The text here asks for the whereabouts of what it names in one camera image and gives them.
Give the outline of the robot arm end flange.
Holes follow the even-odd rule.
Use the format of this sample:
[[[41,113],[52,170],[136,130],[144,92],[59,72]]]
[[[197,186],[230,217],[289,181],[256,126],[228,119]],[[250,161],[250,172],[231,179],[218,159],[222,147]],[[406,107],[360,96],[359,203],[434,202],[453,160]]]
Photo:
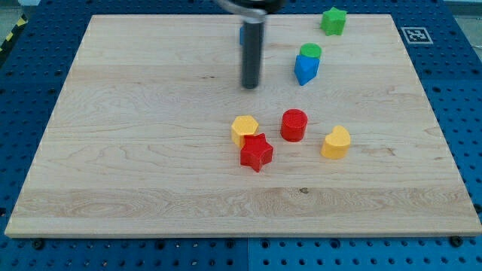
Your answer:
[[[257,23],[264,21],[268,14],[280,11],[285,0],[214,0],[214,3],[228,13],[254,20]]]

